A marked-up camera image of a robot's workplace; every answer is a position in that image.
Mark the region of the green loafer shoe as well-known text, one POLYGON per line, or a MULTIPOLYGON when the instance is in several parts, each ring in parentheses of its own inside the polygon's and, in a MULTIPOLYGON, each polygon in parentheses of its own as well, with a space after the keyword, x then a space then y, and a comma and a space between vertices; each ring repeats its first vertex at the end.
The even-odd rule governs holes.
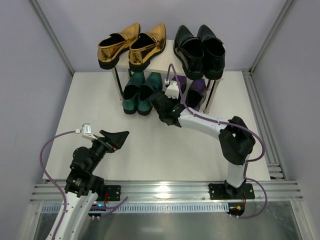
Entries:
POLYGON ((142 116, 151 113, 153 106, 150 99, 163 89, 163 80, 159 72, 152 72, 141 85, 138 94, 137 111, 142 116))
POLYGON ((138 95, 144 82, 144 72, 133 73, 127 82, 122 94, 122 108, 125 114, 133 115, 137 111, 138 95))

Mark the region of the purple loafer shoe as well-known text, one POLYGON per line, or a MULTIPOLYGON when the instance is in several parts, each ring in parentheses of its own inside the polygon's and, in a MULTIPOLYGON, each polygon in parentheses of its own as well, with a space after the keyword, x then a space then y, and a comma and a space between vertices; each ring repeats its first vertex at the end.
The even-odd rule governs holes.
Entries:
POLYGON ((203 78, 193 80, 187 91, 186 105, 198 112, 205 101, 206 96, 207 88, 205 80, 203 78))
POLYGON ((187 88, 187 77, 178 75, 177 78, 174 76, 171 81, 177 81, 178 88, 179 88, 179 98, 181 97, 180 94, 184 94, 187 88))

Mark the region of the black loafer shoe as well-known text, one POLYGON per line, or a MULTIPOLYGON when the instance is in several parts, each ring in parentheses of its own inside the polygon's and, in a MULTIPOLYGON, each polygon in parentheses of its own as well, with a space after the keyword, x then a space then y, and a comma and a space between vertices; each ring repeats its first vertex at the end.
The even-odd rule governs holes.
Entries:
POLYGON ((201 40, 181 25, 175 35, 173 52, 182 64, 186 77, 190 80, 201 79, 204 75, 204 51, 201 40))
POLYGON ((204 76, 208 80, 219 80, 225 69, 226 50, 223 42, 205 24, 200 26, 197 37, 203 49, 204 76))

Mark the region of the gold loafer shoe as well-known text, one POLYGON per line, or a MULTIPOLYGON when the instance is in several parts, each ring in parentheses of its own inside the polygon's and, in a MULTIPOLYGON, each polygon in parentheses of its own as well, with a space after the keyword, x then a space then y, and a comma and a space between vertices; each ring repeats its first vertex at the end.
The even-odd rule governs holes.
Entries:
POLYGON ((161 54, 167 42, 166 26, 164 23, 157 24, 147 32, 138 34, 137 40, 129 47, 129 69, 134 72, 143 72, 151 60, 161 54))
POLYGON ((141 31, 139 23, 133 23, 124 30, 112 33, 98 44, 97 58, 100 68, 111 70, 114 68, 120 55, 126 52, 138 38, 141 31))

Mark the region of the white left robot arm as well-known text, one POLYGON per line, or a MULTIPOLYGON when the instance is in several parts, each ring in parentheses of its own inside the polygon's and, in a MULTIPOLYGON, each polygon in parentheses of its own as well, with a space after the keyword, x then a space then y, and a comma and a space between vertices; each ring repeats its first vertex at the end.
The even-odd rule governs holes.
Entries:
POLYGON ((64 188, 47 171, 44 172, 62 196, 62 204, 47 236, 48 240, 78 239, 93 204, 106 193, 105 180, 93 172, 106 154, 121 149, 130 133, 100 130, 101 135, 97 136, 83 128, 67 131, 65 134, 81 134, 91 140, 92 146, 79 147, 73 152, 64 188))

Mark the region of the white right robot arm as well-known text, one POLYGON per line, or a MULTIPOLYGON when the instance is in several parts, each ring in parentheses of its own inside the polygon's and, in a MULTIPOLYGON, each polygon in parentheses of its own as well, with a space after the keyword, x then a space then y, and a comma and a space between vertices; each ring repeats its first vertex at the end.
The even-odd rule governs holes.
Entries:
POLYGON ((245 131, 247 126, 243 120, 237 116, 220 120, 199 112, 191 113, 190 108, 168 98, 163 92, 152 96, 150 103, 159 119, 168 126, 192 129, 219 141, 222 155, 228 161, 225 192, 231 199, 241 198, 245 191, 247 160, 256 143, 253 135, 245 131))

